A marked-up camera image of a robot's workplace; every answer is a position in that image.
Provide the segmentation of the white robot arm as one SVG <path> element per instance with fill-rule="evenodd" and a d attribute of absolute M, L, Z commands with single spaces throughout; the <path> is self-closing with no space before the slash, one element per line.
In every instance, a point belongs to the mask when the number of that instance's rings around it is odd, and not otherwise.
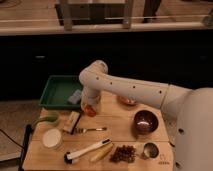
<path fill-rule="evenodd" d="M 79 74 L 82 104 L 96 105 L 108 91 L 160 109 L 177 119 L 173 171 L 213 171 L 213 88 L 188 89 L 171 84 L 111 76 L 96 60 Z"/>

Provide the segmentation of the pale translucent gripper finger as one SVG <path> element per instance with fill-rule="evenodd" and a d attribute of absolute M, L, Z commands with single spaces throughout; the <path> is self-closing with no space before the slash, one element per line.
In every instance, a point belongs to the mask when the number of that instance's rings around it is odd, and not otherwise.
<path fill-rule="evenodd" d="M 94 106 L 96 115 L 100 115 L 101 113 L 101 103 L 98 103 L 97 105 Z"/>

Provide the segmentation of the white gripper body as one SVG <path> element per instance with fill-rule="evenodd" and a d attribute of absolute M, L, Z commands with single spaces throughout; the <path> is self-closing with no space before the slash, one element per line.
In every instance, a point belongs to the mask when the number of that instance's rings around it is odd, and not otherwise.
<path fill-rule="evenodd" d="M 101 92 L 99 90 L 84 87 L 82 91 L 81 101 L 83 104 L 97 105 L 101 99 Z"/>

